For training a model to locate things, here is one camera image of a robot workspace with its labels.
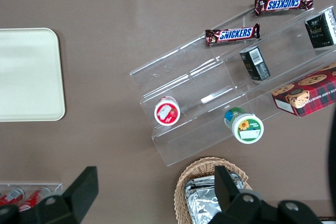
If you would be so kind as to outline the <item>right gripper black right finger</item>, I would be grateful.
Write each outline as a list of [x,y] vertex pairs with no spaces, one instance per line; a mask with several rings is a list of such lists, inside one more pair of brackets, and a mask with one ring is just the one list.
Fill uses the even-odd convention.
[[221,212],[210,223],[265,223],[262,203],[257,193],[238,189],[224,166],[215,167],[215,195]]

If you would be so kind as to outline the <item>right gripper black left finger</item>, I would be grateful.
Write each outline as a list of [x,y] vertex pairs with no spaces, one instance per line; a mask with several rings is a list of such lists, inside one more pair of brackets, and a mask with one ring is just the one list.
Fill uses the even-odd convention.
[[98,171],[86,167],[61,194],[44,198],[35,207],[20,213],[20,223],[81,223],[99,192]]

